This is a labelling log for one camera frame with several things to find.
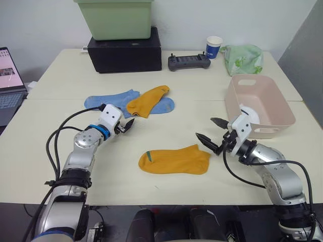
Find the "laptop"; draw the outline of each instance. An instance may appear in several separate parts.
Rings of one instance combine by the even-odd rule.
[[[10,122],[26,93],[8,48],[0,47],[0,126]]]

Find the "orange sock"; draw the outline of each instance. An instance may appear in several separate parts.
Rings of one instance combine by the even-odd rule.
[[[139,167],[155,174],[203,174],[207,171],[209,158],[210,154],[200,151],[197,145],[180,150],[151,150],[141,156]]]
[[[170,88],[168,86],[159,86],[145,92],[140,97],[130,101],[127,104],[127,111],[132,115],[148,118],[152,108],[159,102],[159,100],[168,93]]]

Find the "laptop keyboard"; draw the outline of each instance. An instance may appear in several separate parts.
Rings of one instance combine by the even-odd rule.
[[[0,109],[15,107],[22,93],[0,95]]]

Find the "laptop screen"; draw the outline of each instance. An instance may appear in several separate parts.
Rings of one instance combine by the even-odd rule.
[[[0,92],[25,89],[7,48],[0,48]]]

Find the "black box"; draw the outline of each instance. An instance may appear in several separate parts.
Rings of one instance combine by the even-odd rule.
[[[162,51],[156,27],[149,39],[101,40],[91,38],[87,50],[99,73],[150,72],[162,69]]]

